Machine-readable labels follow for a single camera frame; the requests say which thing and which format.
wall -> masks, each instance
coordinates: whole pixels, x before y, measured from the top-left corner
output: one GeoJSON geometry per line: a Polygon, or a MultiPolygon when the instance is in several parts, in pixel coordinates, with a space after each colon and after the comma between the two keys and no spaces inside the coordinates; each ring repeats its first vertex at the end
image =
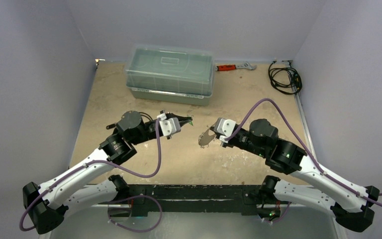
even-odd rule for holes
{"type": "Polygon", "coordinates": [[[21,188],[67,169],[94,70],[65,1],[0,0],[0,238],[38,237],[21,188]]]}
{"type": "Polygon", "coordinates": [[[68,0],[96,58],[125,60],[133,43],[213,51],[217,60],[292,59],[325,0],[68,0]]]}
{"type": "MultiPolygon", "coordinates": [[[[382,191],[382,1],[328,0],[294,65],[318,160],[382,191]]],[[[350,238],[382,238],[373,210],[374,224],[350,238]]]]}

coiled black cable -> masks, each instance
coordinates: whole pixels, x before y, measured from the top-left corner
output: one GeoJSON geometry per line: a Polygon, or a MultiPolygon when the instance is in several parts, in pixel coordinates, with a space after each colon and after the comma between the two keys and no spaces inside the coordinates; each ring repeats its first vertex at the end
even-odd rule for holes
{"type": "Polygon", "coordinates": [[[275,64],[276,61],[273,61],[270,64],[270,66],[269,66],[270,84],[272,85],[273,88],[282,92],[285,95],[296,95],[302,89],[302,80],[301,80],[301,76],[299,75],[298,71],[296,71],[296,69],[291,66],[290,61],[288,61],[288,62],[289,62],[289,67],[283,67],[283,68],[272,68],[272,65],[275,64]],[[279,72],[282,72],[282,71],[287,72],[287,75],[289,76],[289,79],[290,79],[289,84],[284,84],[284,83],[278,82],[277,80],[274,79],[275,75],[277,75],[279,72]],[[283,88],[283,89],[290,88],[291,92],[281,90],[280,88],[283,88]]]}

wooden table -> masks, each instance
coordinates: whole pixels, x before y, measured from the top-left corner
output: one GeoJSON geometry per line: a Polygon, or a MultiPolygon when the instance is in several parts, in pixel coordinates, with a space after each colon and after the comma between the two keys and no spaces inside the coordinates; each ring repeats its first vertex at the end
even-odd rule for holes
{"type": "MultiPolygon", "coordinates": [[[[128,184],[261,184],[266,175],[279,176],[295,184],[304,182],[276,173],[264,164],[264,159],[238,148],[222,148],[219,140],[201,148],[198,137],[214,124],[218,117],[238,123],[261,98],[273,99],[284,112],[289,123],[304,137],[300,114],[293,96],[284,95],[272,88],[267,74],[267,64],[259,64],[254,71],[234,70],[216,72],[213,96],[207,107],[135,99],[125,86],[126,77],[122,63],[102,63],[96,72],[93,88],[74,148],[71,166],[87,157],[110,134],[105,126],[121,119],[129,110],[146,112],[156,117],[160,110],[180,116],[192,116],[193,126],[187,124],[171,140],[161,140],[162,167],[150,179],[132,176],[114,169],[91,183],[100,183],[112,174],[121,174],[128,184]]],[[[288,81],[285,73],[278,75],[288,81]]],[[[276,109],[268,102],[262,103],[251,115],[251,121],[267,119],[279,129],[279,137],[299,145],[286,127],[276,109]]],[[[137,154],[122,166],[142,174],[154,172],[157,165],[156,141],[136,145],[137,154]]]]}

green object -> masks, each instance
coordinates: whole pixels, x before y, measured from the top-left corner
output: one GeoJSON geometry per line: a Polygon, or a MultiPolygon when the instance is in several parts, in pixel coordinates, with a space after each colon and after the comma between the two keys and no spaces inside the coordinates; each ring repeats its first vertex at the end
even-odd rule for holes
{"type": "Polygon", "coordinates": [[[213,57],[205,51],[136,45],[125,74],[136,98],[207,106],[213,92],[213,57]]]}

orange and black handle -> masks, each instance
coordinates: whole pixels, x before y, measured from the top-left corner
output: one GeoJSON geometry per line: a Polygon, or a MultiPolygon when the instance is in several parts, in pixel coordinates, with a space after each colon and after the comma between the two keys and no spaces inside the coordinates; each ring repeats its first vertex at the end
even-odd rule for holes
{"type": "Polygon", "coordinates": [[[222,65],[217,66],[216,71],[232,71],[236,69],[236,65],[222,65]]]}

